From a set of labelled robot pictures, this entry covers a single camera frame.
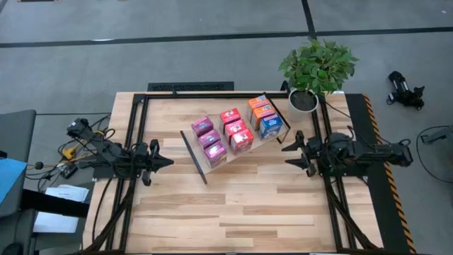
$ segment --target blue cloth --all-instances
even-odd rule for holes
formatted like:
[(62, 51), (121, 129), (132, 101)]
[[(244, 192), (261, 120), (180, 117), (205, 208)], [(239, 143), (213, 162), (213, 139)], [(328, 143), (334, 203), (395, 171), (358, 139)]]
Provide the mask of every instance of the blue cloth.
[(14, 159), (0, 159), (0, 203), (25, 170), (27, 163)]

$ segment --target yellow connector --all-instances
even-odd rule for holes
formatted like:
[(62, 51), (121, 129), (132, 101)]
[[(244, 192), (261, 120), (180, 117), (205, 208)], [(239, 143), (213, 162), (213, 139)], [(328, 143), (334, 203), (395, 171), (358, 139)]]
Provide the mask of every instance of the yellow connector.
[(69, 148), (69, 149), (63, 149), (63, 155), (68, 159), (72, 160), (76, 156), (76, 147)]

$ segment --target wooden table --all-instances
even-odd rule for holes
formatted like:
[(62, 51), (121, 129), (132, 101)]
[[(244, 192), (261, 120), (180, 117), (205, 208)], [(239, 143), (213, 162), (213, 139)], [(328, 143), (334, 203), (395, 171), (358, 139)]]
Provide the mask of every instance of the wooden table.
[[(116, 95), (109, 125), (116, 129), (114, 142), (124, 143), (133, 95)], [(127, 253), (336, 250), (322, 178), (309, 178), (305, 171), (284, 163), (300, 157), (300, 152), (280, 151), (294, 142), (296, 130), (303, 130), (306, 138), (315, 135), (311, 115), (290, 123), (292, 130), (283, 144), (269, 142), (207, 174), (208, 184), (203, 183), (179, 131), (189, 130), (190, 124), (204, 115), (229, 109), (232, 101), (246, 103), (244, 99), (150, 100), (143, 140), (158, 139), (161, 154), (175, 164), (153, 174), (151, 187), (137, 182)], [(286, 118), (287, 99), (273, 101)], [(344, 94), (328, 96), (327, 101), (348, 113)], [(349, 134), (346, 126), (352, 125), (350, 119), (331, 108), (328, 113), (333, 132)], [(319, 116), (323, 127), (321, 112)], [(358, 178), (343, 180), (352, 218), (372, 242), (382, 247), (368, 187)], [(93, 219), (106, 182), (99, 181), (94, 188), (84, 231), (85, 247), (91, 243)], [(113, 180), (101, 206), (96, 235), (110, 218), (115, 188)], [(339, 220), (343, 246), (347, 247), (345, 225), (341, 217)], [(117, 224), (113, 247), (119, 244), (121, 227), (122, 219)]]

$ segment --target cardboard box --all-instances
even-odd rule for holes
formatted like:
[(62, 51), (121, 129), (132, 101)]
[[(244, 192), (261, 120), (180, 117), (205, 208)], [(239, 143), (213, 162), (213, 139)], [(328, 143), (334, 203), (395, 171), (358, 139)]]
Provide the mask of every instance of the cardboard box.
[(250, 124), (252, 125), (253, 130), (258, 131), (260, 129), (260, 121), (264, 117), (275, 114), (274, 109), (270, 105), (259, 107), (253, 110), (252, 119)]
[(225, 126), (225, 137), (228, 139), (228, 144), (231, 142), (231, 136), (240, 132), (242, 130), (246, 130), (247, 126), (243, 120), (237, 120), (233, 123), (229, 123)]
[(197, 137), (200, 137), (200, 136), (206, 134), (207, 132), (211, 131), (213, 128), (214, 128), (214, 124), (212, 124), (212, 121), (207, 116), (195, 121), (192, 124), (192, 130)]
[(227, 149), (221, 141), (218, 141), (205, 149), (205, 155), (207, 165), (212, 168), (227, 160)]
[(231, 137), (231, 150), (234, 154), (248, 151), (252, 148), (253, 134), (249, 129), (237, 132)]
[(225, 134), (225, 125), (241, 119), (241, 114), (237, 108), (220, 113), (220, 133)]
[(258, 107), (261, 107), (261, 106), (265, 106), (265, 105), (268, 105), (270, 104), (269, 103), (269, 100), (264, 96), (259, 96), (257, 98), (252, 98), (248, 101), (248, 105), (247, 105), (247, 112), (246, 112), (246, 117), (247, 117), (247, 120), (250, 121), (251, 118), (252, 118), (252, 113), (253, 113), (253, 110), (255, 108), (258, 108)]
[(264, 117), (261, 119), (258, 134), (262, 140), (276, 137), (282, 128), (282, 125), (282, 118), (278, 114)]
[(203, 149), (208, 148), (218, 141), (220, 141), (220, 135), (216, 130), (211, 130), (198, 138), (198, 143)]

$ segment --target blue box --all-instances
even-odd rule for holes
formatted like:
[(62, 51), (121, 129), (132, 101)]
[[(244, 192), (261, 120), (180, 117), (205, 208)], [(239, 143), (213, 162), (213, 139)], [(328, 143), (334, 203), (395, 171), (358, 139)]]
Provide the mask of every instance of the blue box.
[(258, 134), (262, 140), (276, 137), (282, 125), (282, 119), (277, 114), (264, 117), (260, 121), (260, 130), (258, 131)]

